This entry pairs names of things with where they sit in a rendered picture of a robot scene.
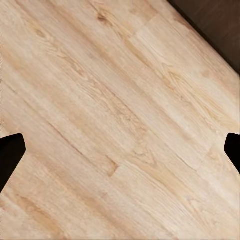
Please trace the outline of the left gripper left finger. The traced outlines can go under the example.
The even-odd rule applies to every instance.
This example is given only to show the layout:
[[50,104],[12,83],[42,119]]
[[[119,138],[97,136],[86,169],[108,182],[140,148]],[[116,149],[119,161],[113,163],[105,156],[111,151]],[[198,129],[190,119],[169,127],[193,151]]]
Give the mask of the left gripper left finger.
[[0,138],[0,193],[26,153],[21,133]]

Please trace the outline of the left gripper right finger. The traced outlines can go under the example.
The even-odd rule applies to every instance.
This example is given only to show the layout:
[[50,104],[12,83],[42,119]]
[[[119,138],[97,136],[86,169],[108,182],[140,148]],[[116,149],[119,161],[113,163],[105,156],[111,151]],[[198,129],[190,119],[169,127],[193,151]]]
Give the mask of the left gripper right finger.
[[224,151],[240,173],[240,135],[229,133],[227,135]]

